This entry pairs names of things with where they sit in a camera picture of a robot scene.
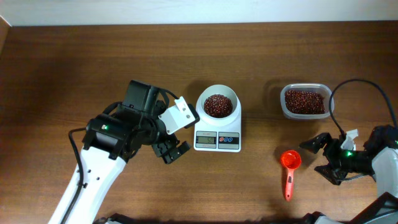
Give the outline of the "red measuring scoop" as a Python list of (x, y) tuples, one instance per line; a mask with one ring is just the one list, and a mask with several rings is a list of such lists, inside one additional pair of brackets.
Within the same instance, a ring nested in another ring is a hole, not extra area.
[(288, 150), (282, 153), (280, 162), (287, 171), (284, 195), (286, 201), (289, 202), (291, 201), (294, 192), (294, 171), (300, 167), (302, 160), (297, 151)]

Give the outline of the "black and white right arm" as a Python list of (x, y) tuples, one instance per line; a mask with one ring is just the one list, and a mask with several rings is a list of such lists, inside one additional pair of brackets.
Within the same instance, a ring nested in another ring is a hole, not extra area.
[(362, 151), (356, 150), (356, 129), (338, 139), (330, 133), (300, 143), (299, 147), (316, 154), (323, 149), (328, 164), (315, 171), (333, 185), (370, 176), (376, 183), (377, 199), (350, 223), (397, 223), (397, 128), (376, 126)]

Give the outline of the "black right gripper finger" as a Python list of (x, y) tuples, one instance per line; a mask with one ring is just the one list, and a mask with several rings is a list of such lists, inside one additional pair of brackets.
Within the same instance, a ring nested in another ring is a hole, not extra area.
[(331, 136), (329, 133), (321, 133), (308, 141), (301, 142), (299, 144), (299, 147), (302, 149), (306, 149), (311, 153), (317, 154), (318, 151), (324, 148), (324, 146), (330, 141)]
[(347, 171), (333, 169), (329, 164), (324, 166), (316, 166), (314, 170), (333, 185), (340, 185), (348, 175)]

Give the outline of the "white digital kitchen scale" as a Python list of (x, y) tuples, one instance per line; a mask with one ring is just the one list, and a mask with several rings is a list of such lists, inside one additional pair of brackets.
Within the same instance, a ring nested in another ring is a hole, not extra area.
[(225, 118), (214, 118), (205, 112), (205, 100), (216, 94), (204, 91), (196, 105), (200, 121), (195, 125), (194, 148), (197, 151), (240, 152), (241, 141), (241, 103), (233, 90), (223, 90), (220, 95), (231, 100), (233, 109)]

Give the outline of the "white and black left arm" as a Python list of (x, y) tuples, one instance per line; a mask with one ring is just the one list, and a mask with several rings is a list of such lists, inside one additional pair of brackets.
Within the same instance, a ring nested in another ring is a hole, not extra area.
[(110, 104), (83, 128), (78, 149), (68, 133), (77, 165), (50, 223), (93, 223), (113, 182), (142, 146), (151, 146), (165, 164), (171, 164), (191, 146), (175, 132), (199, 122), (195, 107), (171, 91), (130, 81), (123, 101)]

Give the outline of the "white round bowl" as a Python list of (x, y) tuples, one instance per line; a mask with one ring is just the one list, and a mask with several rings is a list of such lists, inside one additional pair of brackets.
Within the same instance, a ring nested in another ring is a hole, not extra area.
[(212, 85), (200, 95), (196, 109), (205, 123), (225, 126), (240, 117), (241, 104), (230, 87)]

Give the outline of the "red beans in bowl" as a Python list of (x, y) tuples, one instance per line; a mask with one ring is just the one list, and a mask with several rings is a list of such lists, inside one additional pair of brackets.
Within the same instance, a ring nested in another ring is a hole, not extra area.
[(211, 117), (225, 118), (233, 112), (233, 104), (226, 96), (214, 94), (205, 100), (204, 111)]

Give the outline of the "clear plastic container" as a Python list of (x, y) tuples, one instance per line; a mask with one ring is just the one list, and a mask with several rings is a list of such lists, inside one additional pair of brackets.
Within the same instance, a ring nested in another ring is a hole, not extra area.
[(324, 119), (334, 111), (331, 90), (323, 84), (294, 83), (285, 86), (280, 93), (283, 114), (288, 119)]

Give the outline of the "red adzuki beans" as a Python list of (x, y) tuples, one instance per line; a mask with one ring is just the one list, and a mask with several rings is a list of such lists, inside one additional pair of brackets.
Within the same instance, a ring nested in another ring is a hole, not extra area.
[(295, 114), (325, 113), (324, 97), (310, 91), (289, 90), (284, 93), (287, 109)]

